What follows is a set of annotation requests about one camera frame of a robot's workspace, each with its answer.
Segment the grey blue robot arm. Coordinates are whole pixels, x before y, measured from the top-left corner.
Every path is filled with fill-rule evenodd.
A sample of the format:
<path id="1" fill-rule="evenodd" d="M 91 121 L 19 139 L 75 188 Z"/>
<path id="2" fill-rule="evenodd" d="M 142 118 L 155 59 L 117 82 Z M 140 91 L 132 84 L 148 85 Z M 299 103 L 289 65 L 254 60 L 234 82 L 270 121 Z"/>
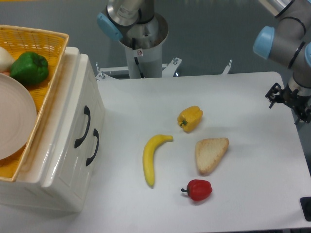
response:
<path id="1" fill-rule="evenodd" d="M 253 52 L 293 71 L 287 85 L 274 84 L 266 98 L 271 104 L 291 108 L 299 122 L 310 123 L 311 46 L 302 39 L 311 25 L 311 3 L 263 0 L 261 4 L 279 24 L 260 31 Z M 111 0 L 97 15 L 97 24 L 110 39 L 123 45 L 130 78 L 162 76 L 162 44 L 168 36 L 168 24 L 155 12 L 152 0 Z"/>

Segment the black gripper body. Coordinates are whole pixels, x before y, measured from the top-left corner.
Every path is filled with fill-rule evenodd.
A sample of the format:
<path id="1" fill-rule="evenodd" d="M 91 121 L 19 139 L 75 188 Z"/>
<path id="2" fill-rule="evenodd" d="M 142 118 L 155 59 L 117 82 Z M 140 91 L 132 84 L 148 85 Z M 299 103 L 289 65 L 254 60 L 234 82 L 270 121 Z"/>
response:
<path id="1" fill-rule="evenodd" d="M 299 85 L 286 85 L 282 92 L 284 103 L 292 109 L 306 109 L 311 99 L 311 89 Z"/>

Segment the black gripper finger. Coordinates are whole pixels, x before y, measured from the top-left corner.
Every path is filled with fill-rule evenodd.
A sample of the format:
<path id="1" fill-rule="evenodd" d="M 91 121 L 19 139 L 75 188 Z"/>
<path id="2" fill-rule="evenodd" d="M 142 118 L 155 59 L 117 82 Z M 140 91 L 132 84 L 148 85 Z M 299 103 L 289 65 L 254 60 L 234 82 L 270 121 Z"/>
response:
<path id="1" fill-rule="evenodd" d="M 282 88 L 280 84 L 275 83 L 265 94 L 265 98 L 269 101 L 269 108 L 272 108 L 275 103 L 283 103 L 283 97 L 281 95 Z"/>
<path id="2" fill-rule="evenodd" d="M 308 104 L 295 106 L 294 113 L 297 116 L 297 120 L 294 122 L 295 124 L 298 124 L 299 122 L 309 123 L 309 105 Z"/>

